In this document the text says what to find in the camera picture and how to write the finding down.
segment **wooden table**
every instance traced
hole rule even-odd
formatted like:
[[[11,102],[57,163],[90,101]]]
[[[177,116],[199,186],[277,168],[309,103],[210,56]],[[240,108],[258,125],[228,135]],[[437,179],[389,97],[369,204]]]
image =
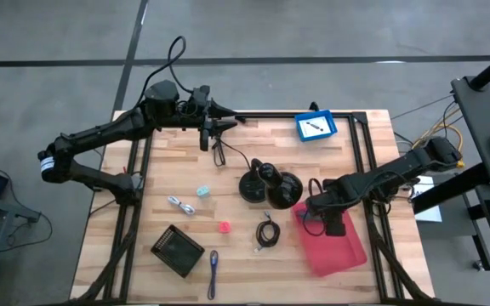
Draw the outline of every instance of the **wooden table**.
[[[379,165],[398,157],[396,142],[387,110],[366,110],[375,156]],[[305,186],[309,178],[337,178],[356,172],[350,141],[349,124],[336,120],[338,132],[328,139],[302,143],[295,122],[289,119],[249,119],[226,131],[223,140],[241,150],[249,160],[257,157],[274,163],[278,169],[297,175]],[[363,160],[366,150],[359,127]],[[136,303],[208,303],[211,276],[208,261],[211,250],[219,252],[216,303],[374,303],[379,301],[368,232],[362,204],[350,209],[368,261],[358,267],[318,278],[311,275],[298,241],[290,210],[271,209],[281,226],[276,246],[255,253],[254,232],[265,220],[267,204],[251,204],[238,192],[239,178],[248,170],[242,156],[225,148],[225,167],[216,167],[213,152],[198,147],[198,132],[164,129],[155,132],[145,197],[141,211],[140,232],[134,254],[128,301]],[[102,170],[120,173],[128,162],[130,143],[121,141],[106,148]],[[197,187],[207,185],[209,198],[196,196]],[[302,200],[306,198],[304,190]],[[177,196],[196,208],[193,217],[168,204],[168,196]],[[92,209],[112,200],[108,192],[95,196]],[[71,297],[80,296],[100,273],[109,259],[117,218],[117,205],[98,211],[88,221],[83,249]],[[424,259],[423,247],[406,201],[393,201],[389,216],[396,254],[415,282],[427,294],[434,292]],[[218,232],[219,222],[229,221],[232,232]],[[162,232],[174,224],[206,249],[200,261],[185,279],[178,276],[150,249]],[[120,287],[117,271],[113,294]],[[387,287],[392,288],[388,264],[384,262]]]

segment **gray floor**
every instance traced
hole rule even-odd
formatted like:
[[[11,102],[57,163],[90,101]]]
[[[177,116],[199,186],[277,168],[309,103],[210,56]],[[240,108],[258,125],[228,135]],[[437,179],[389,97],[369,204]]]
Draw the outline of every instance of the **gray floor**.
[[[0,0],[0,60],[122,60],[140,0]],[[277,56],[489,55],[485,0],[150,0],[136,58],[164,58],[177,35],[186,58]],[[178,66],[188,87],[208,84],[234,109],[388,109],[391,115],[448,95],[455,77],[487,62],[332,65]],[[134,67],[123,108],[137,99],[152,67]],[[0,265],[0,305],[64,301],[71,288],[92,193],[79,184],[47,184],[37,152],[60,132],[109,120],[122,74],[114,67],[0,68],[0,168],[18,197],[54,225],[42,245],[8,252]],[[156,79],[169,78],[167,71]],[[414,139],[450,100],[393,121]],[[464,161],[479,162],[466,126]],[[95,153],[79,161],[99,166]],[[490,233],[484,234],[490,247]],[[46,224],[19,241],[46,235]],[[490,272],[477,273],[470,238],[424,241],[436,295],[490,305]]]

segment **pink eraser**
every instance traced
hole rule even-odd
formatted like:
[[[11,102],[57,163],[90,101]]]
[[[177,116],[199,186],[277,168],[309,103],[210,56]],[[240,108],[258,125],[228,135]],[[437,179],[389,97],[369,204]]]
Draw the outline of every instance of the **pink eraser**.
[[[228,234],[231,231],[230,222],[223,221],[219,223],[219,232],[222,234]]]

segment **black mesh basket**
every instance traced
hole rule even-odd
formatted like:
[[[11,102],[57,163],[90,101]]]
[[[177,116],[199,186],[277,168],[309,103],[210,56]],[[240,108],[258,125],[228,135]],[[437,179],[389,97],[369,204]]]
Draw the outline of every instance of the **black mesh basket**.
[[[154,244],[151,252],[178,275],[185,278],[205,250],[171,224]]]

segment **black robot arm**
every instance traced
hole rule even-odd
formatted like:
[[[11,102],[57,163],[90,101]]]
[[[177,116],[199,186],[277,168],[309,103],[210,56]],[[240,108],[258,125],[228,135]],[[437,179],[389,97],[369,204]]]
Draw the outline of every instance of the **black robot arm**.
[[[398,188],[427,171],[447,171],[455,168],[461,155],[451,143],[436,137],[406,155],[375,168],[368,173],[346,174],[338,179],[324,179],[326,191],[305,200],[308,212],[320,216],[326,235],[345,235],[343,212],[358,204],[364,197],[388,202]]]
[[[236,126],[234,121],[220,121],[235,111],[217,105],[208,99],[209,86],[194,88],[188,100],[179,101],[179,92],[168,80],[145,90],[145,99],[121,114],[115,121],[92,127],[79,133],[61,134],[38,153],[43,180],[64,183],[69,180],[109,190],[118,204],[133,205],[139,180],[129,174],[112,175],[85,167],[74,161],[74,156],[118,140],[139,140],[149,137],[155,129],[197,128],[200,148],[208,150],[208,138],[220,135]]]

